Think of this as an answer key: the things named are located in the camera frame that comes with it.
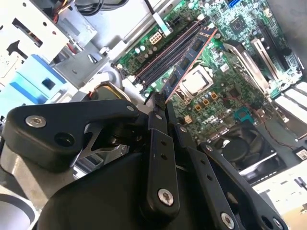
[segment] blue plastic part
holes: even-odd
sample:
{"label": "blue plastic part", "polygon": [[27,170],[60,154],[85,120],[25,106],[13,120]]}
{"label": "blue plastic part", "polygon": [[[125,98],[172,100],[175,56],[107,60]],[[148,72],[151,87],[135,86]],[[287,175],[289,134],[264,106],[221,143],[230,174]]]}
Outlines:
{"label": "blue plastic part", "polygon": [[230,8],[234,7],[237,3],[239,3],[241,0],[232,0],[228,3],[228,6]]}
{"label": "blue plastic part", "polygon": [[22,104],[49,103],[66,91],[66,81],[38,55],[31,55],[16,71],[13,80],[0,92],[0,115]]}
{"label": "blue plastic part", "polygon": [[236,120],[243,122],[243,121],[250,121],[252,124],[255,122],[255,120],[251,117],[250,111],[246,107],[242,107],[235,111],[234,117]]}

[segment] capacitor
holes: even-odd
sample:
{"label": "capacitor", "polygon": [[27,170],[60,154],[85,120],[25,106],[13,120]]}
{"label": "capacitor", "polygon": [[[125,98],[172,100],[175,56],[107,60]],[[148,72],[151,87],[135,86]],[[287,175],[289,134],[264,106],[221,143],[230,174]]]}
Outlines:
{"label": "capacitor", "polygon": [[136,54],[139,54],[141,52],[139,48],[135,48],[134,51],[135,51]]}
{"label": "capacitor", "polygon": [[193,9],[194,8],[194,3],[193,2],[189,2],[188,3],[188,8],[189,9]]}
{"label": "capacitor", "polygon": [[216,33],[214,36],[216,39],[220,39],[222,37],[222,35],[220,33]]}

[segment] fan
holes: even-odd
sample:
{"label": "fan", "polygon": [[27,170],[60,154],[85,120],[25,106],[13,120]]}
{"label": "fan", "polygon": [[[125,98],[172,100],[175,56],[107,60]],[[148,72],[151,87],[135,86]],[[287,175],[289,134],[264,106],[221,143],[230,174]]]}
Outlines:
{"label": "fan", "polygon": [[215,141],[215,147],[238,171],[266,157],[271,148],[259,131],[244,121]]}

